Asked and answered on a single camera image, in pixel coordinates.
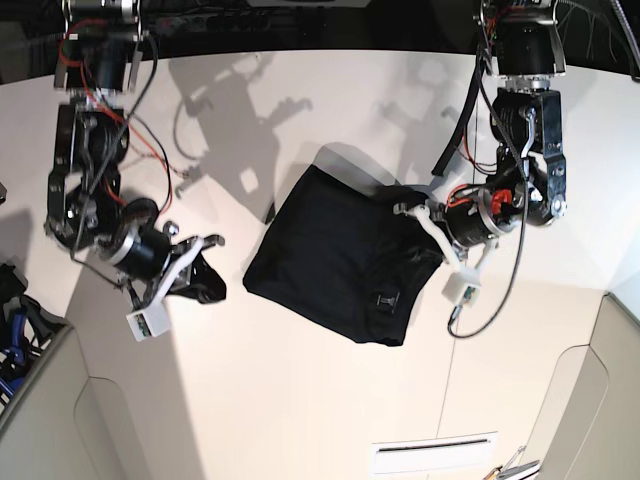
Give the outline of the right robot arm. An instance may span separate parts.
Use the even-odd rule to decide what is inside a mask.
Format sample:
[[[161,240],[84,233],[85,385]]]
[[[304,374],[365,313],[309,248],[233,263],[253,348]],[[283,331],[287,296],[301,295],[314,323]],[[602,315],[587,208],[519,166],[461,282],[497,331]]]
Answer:
[[[54,85],[69,94],[58,107],[53,166],[47,183],[46,233],[72,261],[93,249],[118,276],[108,284],[129,292],[135,308],[180,296],[201,304],[225,300],[227,286],[203,250],[178,267],[194,248],[192,238],[174,243],[175,224],[156,222],[172,204],[121,194],[121,164],[137,131],[136,106],[117,108],[111,97],[133,89],[142,42],[159,59],[143,28],[138,1],[65,1],[66,31],[58,45]],[[177,272],[170,270],[177,267]]]

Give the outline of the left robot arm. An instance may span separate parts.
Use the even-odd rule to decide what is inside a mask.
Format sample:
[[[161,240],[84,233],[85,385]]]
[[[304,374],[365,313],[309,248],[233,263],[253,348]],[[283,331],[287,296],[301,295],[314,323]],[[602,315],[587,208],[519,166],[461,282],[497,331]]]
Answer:
[[[474,105],[483,99],[498,143],[496,161],[473,169],[481,183],[452,189],[446,201],[398,207],[437,242],[456,277],[480,274],[501,237],[545,227],[567,210],[561,94],[550,86],[566,71],[554,1],[481,1],[473,76],[453,134],[432,169],[444,175],[468,145]]]

